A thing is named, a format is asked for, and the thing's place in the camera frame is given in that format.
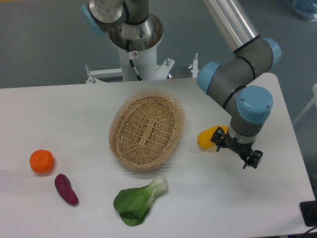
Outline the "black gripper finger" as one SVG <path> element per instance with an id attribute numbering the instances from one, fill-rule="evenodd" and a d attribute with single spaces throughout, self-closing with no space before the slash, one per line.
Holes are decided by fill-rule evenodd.
<path id="1" fill-rule="evenodd" d="M 215 144 L 216 146 L 216 152 L 219 152 L 221 148 L 227 148 L 227 127 L 221 127 L 218 126 L 215 129 L 215 132 L 213 133 L 211 137 L 211 142 Z"/>
<path id="2" fill-rule="evenodd" d="M 250 151 L 244 154 L 243 161 L 245 163 L 243 169 L 245 169 L 246 167 L 252 167 L 256 169 L 261 162 L 262 156 L 262 151 L 250 149 Z"/>

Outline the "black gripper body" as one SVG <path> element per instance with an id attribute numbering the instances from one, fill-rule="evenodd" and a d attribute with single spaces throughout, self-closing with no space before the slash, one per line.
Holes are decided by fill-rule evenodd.
<path id="1" fill-rule="evenodd" d="M 236 134 L 230 135 L 229 132 L 223 138 L 223 148 L 230 149 L 240 157 L 250 157 L 253 153 L 252 145 L 255 141 L 255 136 L 239 137 Z"/>

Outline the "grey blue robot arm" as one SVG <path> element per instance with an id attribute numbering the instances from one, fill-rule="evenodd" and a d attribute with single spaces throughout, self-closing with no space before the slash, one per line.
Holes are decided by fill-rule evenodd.
<path id="1" fill-rule="evenodd" d="M 228 130 L 211 137 L 218 149 L 235 152 L 245 166 L 257 168 L 263 153 L 252 145 L 273 105 L 272 95 L 251 82 L 281 58 L 271 38 L 262 38 L 236 0 L 207 0 L 205 6 L 235 58 L 225 65 L 206 64 L 197 85 L 231 115 Z M 157 50 L 163 36 L 161 21 L 149 12 L 146 0 L 91 0 L 81 10 L 97 34 L 108 33 L 120 55 L 124 81 L 157 80 Z"/>

